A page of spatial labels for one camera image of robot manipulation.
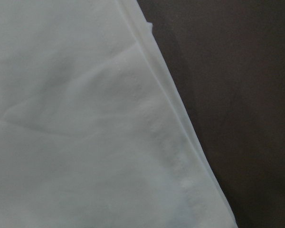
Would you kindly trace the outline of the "cream long sleeve cat shirt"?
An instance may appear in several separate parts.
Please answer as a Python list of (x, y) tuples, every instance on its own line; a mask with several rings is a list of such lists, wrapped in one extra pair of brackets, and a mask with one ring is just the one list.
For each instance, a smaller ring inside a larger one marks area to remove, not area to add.
[(234, 228), (135, 0), (0, 0), (0, 228)]

